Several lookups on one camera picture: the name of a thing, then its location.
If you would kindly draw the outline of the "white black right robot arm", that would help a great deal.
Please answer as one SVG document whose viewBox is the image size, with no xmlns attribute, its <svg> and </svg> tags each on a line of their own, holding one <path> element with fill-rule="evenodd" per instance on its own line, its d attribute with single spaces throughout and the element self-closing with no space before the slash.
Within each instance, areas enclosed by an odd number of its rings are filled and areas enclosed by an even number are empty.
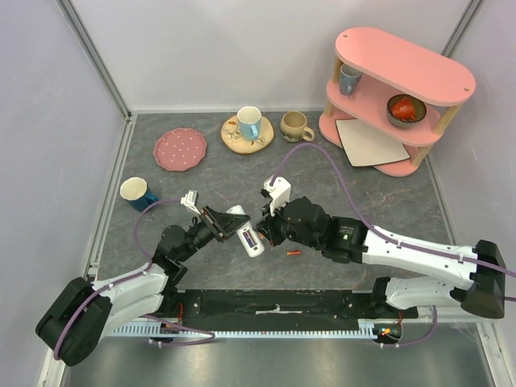
<svg viewBox="0 0 516 387">
<path fill-rule="evenodd" d="M 416 273 L 408 280 L 382 277 L 369 297 L 370 310 L 388 317 L 416 306 L 454 306 L 491 319 L 505 316 L 505 262 L 498 246 L 452 246 L 396 235 L 364 222 L 327 214 L 308 198 L 263 210 L 255 229 L 273 246 L 289 240 L 337 263 L 376 264 Z"/>
</svg>

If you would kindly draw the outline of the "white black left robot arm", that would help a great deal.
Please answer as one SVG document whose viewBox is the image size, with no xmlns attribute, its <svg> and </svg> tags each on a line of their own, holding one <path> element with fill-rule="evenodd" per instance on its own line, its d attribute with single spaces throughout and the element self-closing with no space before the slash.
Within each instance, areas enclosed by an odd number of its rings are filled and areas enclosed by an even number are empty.
<svg viewBox="0 0 516 387">
<path fill-rule="evenodd" d="M 173 294 L 191 256 L 210 241 L 230 239 L 249 221 L 247 214 L 218 212 L 205 206 L 184 229 L 166 227 L 153 256 L 142 267 L 99 282 L 71 280 L 37 323 L 36 335 L 68 366 L 82 362 L 100 340 L 135 318 L 168 317 L 177 308 Z"/>
</svg>

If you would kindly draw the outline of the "pink dotted plate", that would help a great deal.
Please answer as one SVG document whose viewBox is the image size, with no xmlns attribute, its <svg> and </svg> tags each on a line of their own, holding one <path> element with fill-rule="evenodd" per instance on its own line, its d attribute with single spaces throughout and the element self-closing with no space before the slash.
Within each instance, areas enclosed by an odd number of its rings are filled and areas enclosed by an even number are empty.
<svg viewBox="0 0 516 387">
<path fill-rule="evenodd" d="M 184 172 L 196 167 L 207 150 L 205 137 L 193 128 L 171 130 L 156 142 L 153 156 L 156 163 L 169 172 Z"/>
</svg>

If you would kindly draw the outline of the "dark blue mug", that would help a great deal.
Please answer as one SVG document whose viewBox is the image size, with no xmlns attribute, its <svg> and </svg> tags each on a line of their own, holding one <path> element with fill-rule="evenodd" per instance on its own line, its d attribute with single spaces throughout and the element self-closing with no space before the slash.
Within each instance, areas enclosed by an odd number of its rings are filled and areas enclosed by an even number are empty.
<svg viewBox="0 0 516 387">
<path fill-rule="evenodd" d="M 139 212 L 143 212 L 159 201 L 142 177 L 130 177 L 125 180 L 120 186 L 119 194 L 125 202 Z"/>
</svg>

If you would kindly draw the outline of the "beige ceramic mug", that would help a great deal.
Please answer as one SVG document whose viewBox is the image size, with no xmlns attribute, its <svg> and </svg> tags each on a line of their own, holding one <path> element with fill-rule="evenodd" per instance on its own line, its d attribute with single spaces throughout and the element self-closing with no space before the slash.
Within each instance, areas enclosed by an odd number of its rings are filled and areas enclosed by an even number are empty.
<svg viewBox="0 0 516 387">
<path fill-rule="evenodd" d="M 287 112 L 281 119 L 280 131 L 283 139 L 291 143 L 313 141 L 315 137 L 306 116 L 300 111 Z"/>
</svg>

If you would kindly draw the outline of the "white square mat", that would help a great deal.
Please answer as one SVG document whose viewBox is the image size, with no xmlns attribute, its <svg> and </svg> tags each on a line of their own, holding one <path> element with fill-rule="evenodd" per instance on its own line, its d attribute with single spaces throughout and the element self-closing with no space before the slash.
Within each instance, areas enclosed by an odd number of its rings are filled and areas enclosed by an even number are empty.
<svg viewBox="0 0 516 387">
<path fill-rule="evenodd" d="M 353 167 L 377 166 L 410 158 L 402 143 L 358 119 L 336 120 L 335 125 Z"/>
</svg>

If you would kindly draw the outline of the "light blue mug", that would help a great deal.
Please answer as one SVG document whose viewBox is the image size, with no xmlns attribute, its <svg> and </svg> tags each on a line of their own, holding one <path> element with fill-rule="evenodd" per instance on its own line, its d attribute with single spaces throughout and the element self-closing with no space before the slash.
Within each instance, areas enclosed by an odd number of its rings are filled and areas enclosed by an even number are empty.
<svg viewBox="0 0 516 387">
<path fill-rule="evenodd" d="M 261 125 L 261 112 L 254 106 L 242 107 L 237 112 L 237 121 L 240 134 L 247 141 L 259 138 Z"/>
</svg>

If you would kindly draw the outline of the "grey blue shelf mug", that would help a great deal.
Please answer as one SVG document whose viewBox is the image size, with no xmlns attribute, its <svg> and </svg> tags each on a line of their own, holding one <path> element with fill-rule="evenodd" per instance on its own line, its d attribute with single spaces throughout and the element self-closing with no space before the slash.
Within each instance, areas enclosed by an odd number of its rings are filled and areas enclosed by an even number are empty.
<svg viewBox="0 0 516 387">
<path fill-rule="evenodd" d="M 347 64 L 342 64 L 339 71 L 339 92 L 342 95 L 351 95 L 355 91 L 361 77 L 361 71 Z"/>
</svg>

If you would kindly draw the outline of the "patterned dark bowl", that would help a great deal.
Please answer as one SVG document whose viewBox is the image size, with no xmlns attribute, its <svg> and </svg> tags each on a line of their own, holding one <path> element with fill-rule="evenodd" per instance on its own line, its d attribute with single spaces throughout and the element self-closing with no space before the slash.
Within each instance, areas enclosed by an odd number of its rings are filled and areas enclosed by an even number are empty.
<svg viewBox="0 0 516 387">
<path fill-rule="evenodd" d="M 425 119 L 427 106 L 409 94 L 397 94 L 387 101 L 386 116 L 393 126 L 408 129 Z"/>
</svg>

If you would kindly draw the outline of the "red cup in bowl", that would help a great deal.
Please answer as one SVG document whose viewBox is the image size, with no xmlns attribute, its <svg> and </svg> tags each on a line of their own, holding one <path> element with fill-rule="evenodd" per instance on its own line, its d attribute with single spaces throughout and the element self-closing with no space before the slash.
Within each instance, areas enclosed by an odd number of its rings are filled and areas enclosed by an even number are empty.
<svg viewBox="0 0 516 387">
<path fill-rule="evenodd" d="M 402 97 L 390 107 L 392 115 L 403 121 L 414 121 L 416 119 L 415 107 L 410 98 Z"/>
</svg>

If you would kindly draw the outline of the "pink three-tier shelf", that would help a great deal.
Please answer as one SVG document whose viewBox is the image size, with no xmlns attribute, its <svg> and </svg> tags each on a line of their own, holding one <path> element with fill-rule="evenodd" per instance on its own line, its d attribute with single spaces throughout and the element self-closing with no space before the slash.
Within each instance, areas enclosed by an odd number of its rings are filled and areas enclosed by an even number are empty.
<svg viewBox="0 0 516 387">
<path fill-rule="evenodd" d="M 369 125 L 409 156 L 377 170 L 405 177 L 418 169 L 475 88 L 472 73 L 453 59 L 375 27 L 352 27 L 335 40 L 319 130 L 342 146 L 339 122 Z"/>
</svg>

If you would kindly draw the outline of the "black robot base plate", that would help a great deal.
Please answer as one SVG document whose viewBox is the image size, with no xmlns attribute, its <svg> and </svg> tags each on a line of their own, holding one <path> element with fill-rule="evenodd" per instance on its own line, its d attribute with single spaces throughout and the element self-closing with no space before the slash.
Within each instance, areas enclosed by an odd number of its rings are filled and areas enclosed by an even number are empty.
<svg viewBox="0 0 516 387">
<path fill-rule="evenodd" d="M 351 331 L 360 319 L 416 319 L 418 310 L 351 290 L 187 289 L 168 295 L 152 314 L 180 315 L 187 327 L 204 331 Z"/>
</svg>

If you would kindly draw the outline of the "left aluminium frame post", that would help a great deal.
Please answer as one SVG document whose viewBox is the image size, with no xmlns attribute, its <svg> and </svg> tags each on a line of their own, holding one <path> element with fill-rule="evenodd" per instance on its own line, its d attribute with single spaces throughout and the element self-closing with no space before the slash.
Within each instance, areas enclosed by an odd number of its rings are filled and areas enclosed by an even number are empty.
<svg viewBox="0 0 516 387">
<path fill-rule="evenodd" d="M 97 75 L 100 77 L 102 84 L 110 94 L 114 104 L 121 115 L 128 121 L 132 116 L 131 110 L 125 102 L 118 86 L 115 84 L 114 78 L 111 76 L 110 71 L 102 59 L 102 56 L 88 32 L 85 23 L 79 15 L 77 8 L 70 0 L 57 0 L 56 3 L 63 12 L 65 18 L 68 20 L 70 27 L 78 38 L 91 64 L 97 72 Z"/>
</svg>

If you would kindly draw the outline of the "aluminium frame post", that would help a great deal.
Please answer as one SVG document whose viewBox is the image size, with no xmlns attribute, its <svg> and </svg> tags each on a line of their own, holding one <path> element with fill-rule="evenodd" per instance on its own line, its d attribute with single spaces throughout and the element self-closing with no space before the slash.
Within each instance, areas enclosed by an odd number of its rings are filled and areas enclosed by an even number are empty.
<svg viewBox="0 0 516 387">
<path fill-rule="evenodd" d="M 68 20 L 70 27 L 78 38 L 91 64 L 97 72 L 97 75 L 100 77 L 102 84 L 110 94 L 114 104 L 121 115 L 128 121 L 132 116 L 131 110 L 125 102 L 118 86 L 115 84 L 114 78 L 111 76 L 110 71 L 102 59 L 102 56 L 88 32 L 85 23 L 79 15 L 77 8 L 70 0 L 57 0 L 56 3 L 63 12 L 65 18 Z"/>
<path fill-rule="evenodd" d="M 476 15 L 484 4 L 484 0 L 469 0 L 459 20 L 457 21 L 452 33 L 447 39 L 441 55 L 451 58 L 471 27 Z"/>
</svg>

